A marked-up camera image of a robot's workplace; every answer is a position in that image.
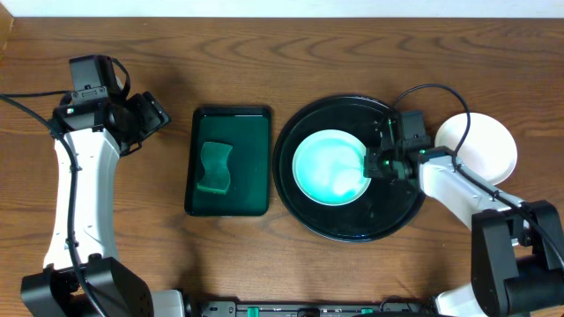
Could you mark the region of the pale green back plate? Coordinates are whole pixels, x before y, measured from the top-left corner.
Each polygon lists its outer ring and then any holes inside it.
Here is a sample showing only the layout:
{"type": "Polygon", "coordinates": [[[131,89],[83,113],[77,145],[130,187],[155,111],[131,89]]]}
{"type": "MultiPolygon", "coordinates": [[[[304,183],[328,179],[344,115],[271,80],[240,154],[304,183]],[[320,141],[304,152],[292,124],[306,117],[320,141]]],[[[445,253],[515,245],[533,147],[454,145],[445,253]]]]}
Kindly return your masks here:
{"type": "Polygon", "coordinates": [[[342,206],[360,198],[370,179],[364,175],[366,146],[338,129],[317,131],[297,147],[292,160],[294,181],[310,200],[342,206]]]}

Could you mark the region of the white plate with green stain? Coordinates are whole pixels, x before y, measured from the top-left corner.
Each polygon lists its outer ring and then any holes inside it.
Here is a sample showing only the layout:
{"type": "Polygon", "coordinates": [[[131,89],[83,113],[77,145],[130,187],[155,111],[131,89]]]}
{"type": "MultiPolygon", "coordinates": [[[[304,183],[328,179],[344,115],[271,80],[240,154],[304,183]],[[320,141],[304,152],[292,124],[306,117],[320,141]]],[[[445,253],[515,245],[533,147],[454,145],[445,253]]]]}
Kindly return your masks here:
{"type": "MultiPolygon", "coordinates": [[[[434,145],[455,150],[466,123],[466,114],[450,117],[438,129],[434,145]]],[[[508,129],[496,119],[486,114],[471,113],[470,130],[457,156],[474,173],[497,185],[515,170],[517,147],[508,129]]]]}

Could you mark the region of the green scrubbing sponge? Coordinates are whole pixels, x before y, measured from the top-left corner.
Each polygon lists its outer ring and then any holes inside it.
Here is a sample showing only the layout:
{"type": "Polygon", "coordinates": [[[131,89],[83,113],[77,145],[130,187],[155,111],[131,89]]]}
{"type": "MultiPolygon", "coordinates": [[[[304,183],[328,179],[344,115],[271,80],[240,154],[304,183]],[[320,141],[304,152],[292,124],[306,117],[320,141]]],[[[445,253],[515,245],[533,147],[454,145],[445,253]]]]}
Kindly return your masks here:
{"type": "Polygon", "coordinates": [[[197,183],[197,189],[206,193],[225,195],[231,184],[228,168],[230,144],[205,142],[200,151],[204,175],[197,183]]]}

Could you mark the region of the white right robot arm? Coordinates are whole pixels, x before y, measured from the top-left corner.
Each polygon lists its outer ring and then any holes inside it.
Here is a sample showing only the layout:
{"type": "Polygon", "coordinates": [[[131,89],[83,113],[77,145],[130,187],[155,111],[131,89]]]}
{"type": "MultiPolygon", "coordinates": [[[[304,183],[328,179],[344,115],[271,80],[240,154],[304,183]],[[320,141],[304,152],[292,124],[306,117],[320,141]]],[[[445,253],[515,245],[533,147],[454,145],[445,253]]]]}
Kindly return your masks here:
{"type": "Polygon", "coordinates": [[[371,179],[416,181],[471,230],[471,281],[437,296],[451,316],[524,316],[563,303],[563,230],[547,201],[528,203],[490,184],[438,147],[399,154],[369,148],[371,179]]]}

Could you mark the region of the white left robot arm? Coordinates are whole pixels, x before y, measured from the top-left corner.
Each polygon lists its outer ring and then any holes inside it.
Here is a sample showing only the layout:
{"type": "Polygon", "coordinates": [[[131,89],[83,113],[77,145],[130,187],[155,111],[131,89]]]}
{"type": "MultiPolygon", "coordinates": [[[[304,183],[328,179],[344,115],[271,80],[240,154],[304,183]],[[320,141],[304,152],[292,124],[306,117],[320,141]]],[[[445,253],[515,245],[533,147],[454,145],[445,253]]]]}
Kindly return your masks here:
{"type": "Polygon", "coordinates": [[[178,291],[152,294],[119,261],[113,204],[120,158],[169,122],[149,93],[89,97],[74,92],[47,122],[58,162],[56,220],[40,273],[25,276],[21,297],[34,316],[182,314],[178,291]]]}

